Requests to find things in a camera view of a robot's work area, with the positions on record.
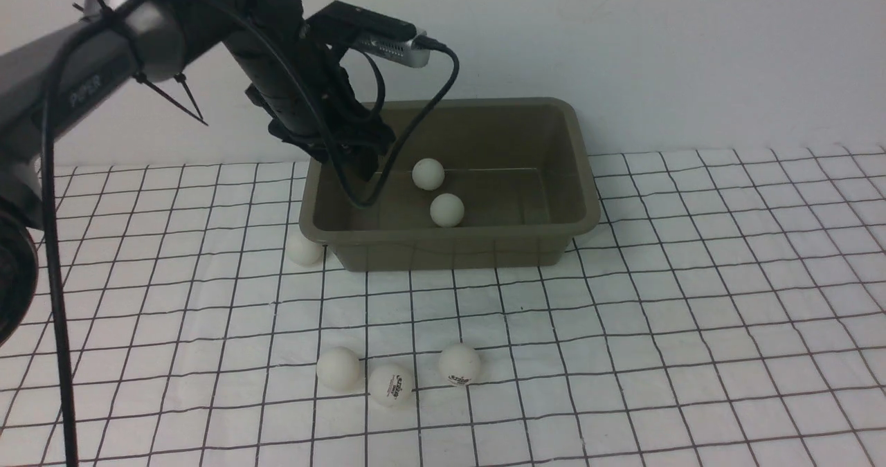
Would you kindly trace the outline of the black grey left arm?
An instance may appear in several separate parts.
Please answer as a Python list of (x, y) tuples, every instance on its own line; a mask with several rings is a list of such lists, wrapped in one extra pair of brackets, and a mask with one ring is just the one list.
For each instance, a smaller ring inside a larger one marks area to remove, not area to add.
[(385, 17), (335, 1), (312, 17), (301, 0), (87, 0), (83, 17), (2, 56), (2, 340), (31, 306), (39, 260), (29, 230), (47, 206), (36, 158), (128, 80), (180, 79), (223, 44), (246, 73), (246, 94), (269, 132), (311, 158), (368, 180), (395, 133), (354, 96), (341, 58), (390, 30)]

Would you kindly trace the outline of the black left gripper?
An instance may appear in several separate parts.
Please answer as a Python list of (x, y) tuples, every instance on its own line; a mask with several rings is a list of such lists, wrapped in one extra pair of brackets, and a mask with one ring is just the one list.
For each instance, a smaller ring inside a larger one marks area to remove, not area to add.
[(324, 123), (341, 164), (364, 183), (374, 178), (395, 141), (395, 133), (381, 120), (383, 83), (373, 108), (361, 104), (345, 68), (328, 46), (310, 36), (279, 45), (300, 85), (254, 34), (234, 32), (225, 39), (225, 47), (251, 82), (247, 98), (270, 115), (272, 136), (326, 164), (332, 156), (323, 140), (320, 124)]

